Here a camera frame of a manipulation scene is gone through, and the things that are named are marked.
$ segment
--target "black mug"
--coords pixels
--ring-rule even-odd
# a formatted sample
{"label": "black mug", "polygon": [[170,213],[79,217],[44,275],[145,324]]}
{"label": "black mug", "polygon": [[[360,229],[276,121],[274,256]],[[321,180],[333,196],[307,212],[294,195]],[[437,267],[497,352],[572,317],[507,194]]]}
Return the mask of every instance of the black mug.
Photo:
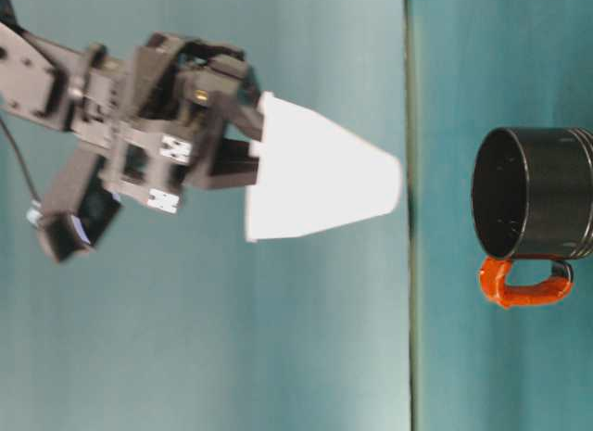
{"label": "black mug", "polygon": [[[488,258],[486,297],[508,308],[556,302],[573,286],[566,260],[593,251],[593,134],[498,128],[480,146],[472,184],[473,222]],[[551,260],[550,278],[507,286],[515,260]]]}

